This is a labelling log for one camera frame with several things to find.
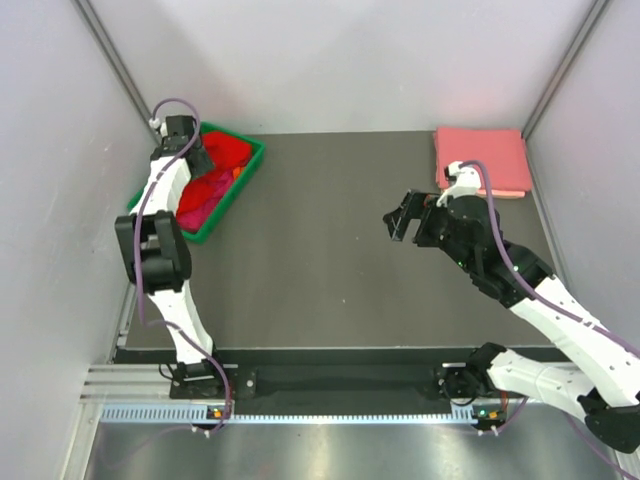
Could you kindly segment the red t shirt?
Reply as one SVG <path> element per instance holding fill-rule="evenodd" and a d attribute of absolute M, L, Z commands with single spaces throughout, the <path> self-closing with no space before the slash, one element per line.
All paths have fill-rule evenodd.
<path fill-rule="evenodd" d="M 214 168 L 187 184 L 176 212 L 180 227 L 189 232 L 204 225 L 252 157 L 248 142 L 220 131 L 204 134 L 203 144 Z"/>

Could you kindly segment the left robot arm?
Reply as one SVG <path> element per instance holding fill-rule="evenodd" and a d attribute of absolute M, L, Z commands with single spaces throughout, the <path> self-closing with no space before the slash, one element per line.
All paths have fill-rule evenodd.
<path fill-rule="evenodd" d="M 200 136 L 200 122 L 189 115 L 149 121 L 161 137 L 150 157 L 150 174 L 140 199 L 115 220 L 122 260 L 129 281 L 150 300 L 161 318 L 141 322 L 161 325 L 174 342 L 176 360 L 168 366 L 173 399 L 222 399 L 227 374 L 213 362 L 216 347 L 195 305 L 190 280 L 192 257 L 177 221 L 177 210 L 189 182 L 209 172 Z"/>

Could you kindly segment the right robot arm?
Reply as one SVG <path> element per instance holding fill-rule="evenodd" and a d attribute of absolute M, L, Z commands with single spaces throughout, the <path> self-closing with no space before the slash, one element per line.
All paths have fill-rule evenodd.
<path fill-rule="evenodd" d="M 514 350 L 487 343 L 467 362 L 467 384 L 487 396 L 507 390 L 536 399 L 583 422 L 612 449 L 639 447 L 639 352 L 609 331 L 568 292 L 530 249 L 504 239 L 491 201 L 475 195 L 452 199 L 410 190 L 383 217 L 389 236 L 451 258 L 484 295 L 525 320 L 573 364 L 545 367 Z"/>

